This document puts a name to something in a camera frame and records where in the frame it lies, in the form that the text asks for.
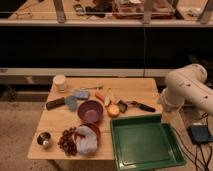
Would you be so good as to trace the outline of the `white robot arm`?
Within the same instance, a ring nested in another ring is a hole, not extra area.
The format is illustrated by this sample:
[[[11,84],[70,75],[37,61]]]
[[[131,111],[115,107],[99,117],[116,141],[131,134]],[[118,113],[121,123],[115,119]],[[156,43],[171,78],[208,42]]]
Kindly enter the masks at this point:
[[[213,116],[213,89],[205,85],[207,71],[200,64],[190,64],[169,72],[160,102],[167,112],[178,111],[185,101]]]

